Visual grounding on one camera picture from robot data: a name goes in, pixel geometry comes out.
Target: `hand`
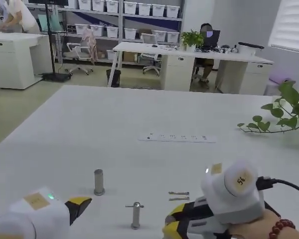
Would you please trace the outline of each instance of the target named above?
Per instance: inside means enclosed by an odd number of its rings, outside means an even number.
[[[229,233],[238,239],[267,239],[279,220],[275,213],[266,209],[262,218],[252,223],[232,225]]]

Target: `window blind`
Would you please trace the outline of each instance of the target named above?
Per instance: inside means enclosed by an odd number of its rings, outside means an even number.
[[[299,0],[282,0],[269,46],[299,52]]]

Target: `floor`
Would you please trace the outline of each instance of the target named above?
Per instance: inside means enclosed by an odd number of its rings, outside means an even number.
[[[71,68],[70,64],[63,66],[56,64],[60,72],[64,68]],[[109,65],[94,66],[94,71],[87,76],[82,71],[75,71],[71,80],[66,83],[41,81],[26,90],[0,89],[0,142],[17,128],[31,113],[50,98],[63,85],[80,86],[107,86],[106,70]],[[216,72],[210,74],[210,88],[216,79]],[[154,72],[142,74],[142,69],[124,68],[121,74],[120,86],[123,88],[160,89],[159,78]],[[206,92],[197,82],[194,82],[191,91]]]

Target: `desk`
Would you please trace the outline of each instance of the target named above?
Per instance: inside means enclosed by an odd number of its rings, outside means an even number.
[[[47,35],[0,32],[0,88],[26,89],[51,71]]]
[[[61,199],[93,201],[71,226],[69,239],[161,239],[165,216],[182,202],[168,191],[201,196],[205,167],[249,159],[259,174],[299,185],[299,144],[285,134],[251,135],[236,128],[271,97],[63,86],[0,144],[0,210],[31,190],[49,186]],[[205,134],[217,143],[144,142],[151,131]],[[105,194],[93,194],[94,170]],[[265,199],[299,229],[299,192],[276,185]],[[135,201],[141,227],[131,229]]]
[[[161,54],[161,87],[163,90],[189,91],[194,58],[221,60],[216,84],[224,93],[263,95],[269,79],[272,61],[238,53],[188,52],[166,50],[165,45],[152,47],[152,44],[121,42],[113,48],[116,56],[112,64],[109,86],[118,58],[118,69],[122,67],[122,52]]]

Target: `green plant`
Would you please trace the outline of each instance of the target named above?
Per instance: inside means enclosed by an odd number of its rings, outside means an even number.
[[[181,39],[185,46],[201,46],[204,41],[204,37],[200,32],[191,30],[190,32],[183,32]]]
[[[275,102],[278,104],[278,108],[274,108],[274,104],[267,104],[261,108],[270,111],[272,116],[279,119],[276,125],[281,126],[281,130],[270,131],[270,122],[264,122],[262,116],[254,116],[253,122],[249,124],[239,123],[237,126],[243,132],[260,132],[260,133],[278,133],[287,132],[291,130],[299,129],[299,93],[293,88],[294,82],[285,82],[279,86],[281,97],[276,99]],[[288,102],[292,110],[287,111],[281,104],[281,100]]]

